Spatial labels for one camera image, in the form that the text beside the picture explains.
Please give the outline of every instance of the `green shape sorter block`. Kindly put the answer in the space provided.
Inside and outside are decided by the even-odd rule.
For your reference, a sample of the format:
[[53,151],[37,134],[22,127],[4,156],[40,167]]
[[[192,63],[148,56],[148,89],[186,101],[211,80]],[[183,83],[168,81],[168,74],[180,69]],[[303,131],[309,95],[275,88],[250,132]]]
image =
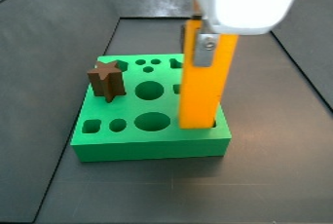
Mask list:
[[231,134],[220,108],[211,129],[178,126],[182,59],[179,54],[97,58],[119,61],[125,95],[107,103],[88,86],[71,140],[81,162],[224,154]]

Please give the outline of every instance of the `orange rectangular block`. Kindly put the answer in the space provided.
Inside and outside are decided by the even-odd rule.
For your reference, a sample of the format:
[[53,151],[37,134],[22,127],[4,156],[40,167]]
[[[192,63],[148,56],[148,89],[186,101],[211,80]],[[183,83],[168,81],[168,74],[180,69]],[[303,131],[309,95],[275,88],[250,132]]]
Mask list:
[[194,66],[195,34],[199,20],[188,20],[184,33],[184,60],[180,84],[179,126],[207,129],[214,125],[238,35],[219,35],[210,67]]

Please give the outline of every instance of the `brown star-shaped block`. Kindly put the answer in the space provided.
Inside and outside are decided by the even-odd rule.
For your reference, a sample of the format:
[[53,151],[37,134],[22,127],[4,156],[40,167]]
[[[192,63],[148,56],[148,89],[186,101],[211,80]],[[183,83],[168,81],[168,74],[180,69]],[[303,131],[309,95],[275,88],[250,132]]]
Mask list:
[[116,95],[125,95],[121,71],[116,61],[96,62],[96,68],[87,71],[95,96],[104,96],[109,103]]

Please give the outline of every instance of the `black tabletop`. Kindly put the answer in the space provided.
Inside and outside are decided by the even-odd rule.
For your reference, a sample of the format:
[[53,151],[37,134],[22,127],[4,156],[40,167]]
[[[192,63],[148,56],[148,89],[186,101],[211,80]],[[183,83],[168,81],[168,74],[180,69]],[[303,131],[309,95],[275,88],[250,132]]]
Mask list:
[[[182,24],[123,19],[107,54],[180,53]],[[331,113],[270,34],[239,39],[222,108],[222,158],[83,164],[68,146],[37,222],[331,222]]]

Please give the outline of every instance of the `small circular hole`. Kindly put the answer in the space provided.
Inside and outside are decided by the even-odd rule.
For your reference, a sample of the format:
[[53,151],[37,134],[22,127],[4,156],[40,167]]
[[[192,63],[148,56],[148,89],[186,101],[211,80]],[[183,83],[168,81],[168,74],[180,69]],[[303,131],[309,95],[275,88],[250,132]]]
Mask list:
[[109,130],[112,132],[120,132],[125,128],[125,120],[124,119],[113,119],[109,122]]
[[153,68],[152,68],[151,66],[145,66],[145,67],[143,68],[143,71],[147,72],[147,73],[149,73],[149,72],[153,71]]
[[153,100],[164,93],[164,88],[160,83],[155,81],[145,81],[135,88],[136,96],[143,100]]
[[145,60],[144,60],[144,59],[137,59],[137,60],[135,61],[135,63],[136,63],[137,65],[143,65],[143,64],[145,64]]
[[148,112],[135,119],[133,125],[143,131],[160,131],[170,125],[170,117],[159,112]]
[[161,61],[160,61],[159,59],[156,59],[156,58],[151,60],[151,63],[152,63],[152,64],[159,64],[160,62],[161,62]]

